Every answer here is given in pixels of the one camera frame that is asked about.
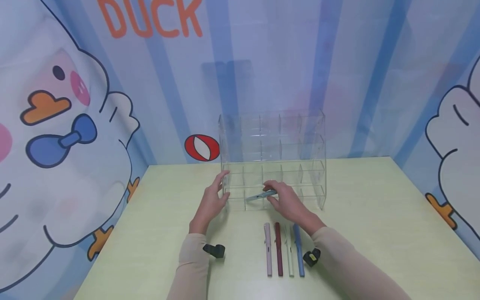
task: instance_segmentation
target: cartoon duck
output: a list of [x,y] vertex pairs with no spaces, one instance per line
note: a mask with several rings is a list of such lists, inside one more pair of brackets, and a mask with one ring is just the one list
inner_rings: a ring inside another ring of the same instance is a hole
[[480,218],[480,67],[475,63],[468,85],[454,86],[440,102],[438,113],[427,124],[426,135],[442,159],[440,188],[447,203],[426,194],[443,219],[456,229],[453,212],[479,237]]
[[105,68],[43,3],[27,2],[0,3],[12,23],[0,28],[0,292],[91,235],[93,260],[139,183],[131,100],[109,91]]

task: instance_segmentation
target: pen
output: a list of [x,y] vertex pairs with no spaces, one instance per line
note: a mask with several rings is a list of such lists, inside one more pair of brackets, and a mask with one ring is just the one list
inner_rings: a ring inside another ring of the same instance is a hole
[[305,277],[305,269],[303,268],[303,257],[301,250],[301,238],[300,238],[300,228],[298,224],[293,225],[293,233],[295,234],[295,245],[297,245],[297,258],[299,261],[299,274],[300,277]]
[[252,196],[252,197],[248,197],[245,199],[245,201],[249,202],[249,201],[252,201],[252,200],[256,200],[256,199],[262,199],[262,198],[266,198],[268,196],[273,196],[273,195],[276,195],[276,191],[275,190],[268,190],[266,192],[263,192],[261,194],[258,194],[258,195],[255,195],[255,196]]
[[272,276],[272,253],[270,252],[272,242],[270,239],[270,223],[264,224],[264,230],[265,230],[265,246],[267,249],[267,276]]
[[293,277],[293,259],[292,259],[292,233],[290,226],[285,224],[285,244],[287,245],[288,276]]
[[280,223],[276,222],[275,229],[275,244],[276,244],[276,261],[278,264],[278,276],[283,276],[283,261],[282,261],[282,231],[280,230]]

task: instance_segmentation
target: dark red pen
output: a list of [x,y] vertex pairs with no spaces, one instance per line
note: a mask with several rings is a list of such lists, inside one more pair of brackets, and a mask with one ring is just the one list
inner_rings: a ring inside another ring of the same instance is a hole
[[275,244],[276,244],[276,260],[278,262],[278,276],[283,276],[282,263],[282,237],[281,237],[280,223],[275,223]]

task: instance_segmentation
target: light blue pen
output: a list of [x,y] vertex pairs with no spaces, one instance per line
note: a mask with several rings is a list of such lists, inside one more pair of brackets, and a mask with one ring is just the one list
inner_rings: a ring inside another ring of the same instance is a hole
[[248,197],[247,199],[245,199],[245,201],[252,201],[252,200],[256,200],[256,199],[262,199],[262,198],[266,198],[268,196],[273,196],[273,195],[276,195],[276,191],[275,190],[268,190],[266,192],[263,192],[261,194],[258,194],[258,195],[255,195],[255,196],[252,196],[252,197]]
[[295,235],[295,245],[297,245],[297,258],[299,260],[300,277],[305,277],[305,269],[303,268],[303,252],[301,249],[300,227],[293,224],[293,233]]

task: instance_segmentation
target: clear acrylic organizer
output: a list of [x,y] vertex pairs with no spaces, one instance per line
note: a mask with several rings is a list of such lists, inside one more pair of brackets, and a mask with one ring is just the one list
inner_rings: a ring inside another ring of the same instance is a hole
[[221,115],[220,161],[230,170],[223,193],[231,210],[271,209],[262,193],[267,180],[293,187],[308,208],[322,209],[326,198],[325,116],[321,111],[277,111],[257,115]]

